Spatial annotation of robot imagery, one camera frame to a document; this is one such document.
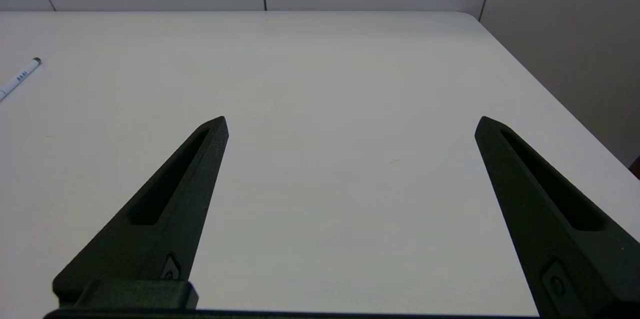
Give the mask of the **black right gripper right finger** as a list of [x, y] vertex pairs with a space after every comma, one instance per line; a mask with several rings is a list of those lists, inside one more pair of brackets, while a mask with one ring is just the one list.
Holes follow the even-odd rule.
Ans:
[[507, 125], [474, 137], [539, 315], [637, 319], [639, 242]]

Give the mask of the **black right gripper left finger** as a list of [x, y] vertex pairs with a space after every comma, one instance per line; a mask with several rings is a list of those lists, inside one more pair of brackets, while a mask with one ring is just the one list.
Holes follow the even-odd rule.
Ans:
[[223, 116], [201, 124], [60, 271], [60, 308], [98, 281], [188, 280], [229, 132]]

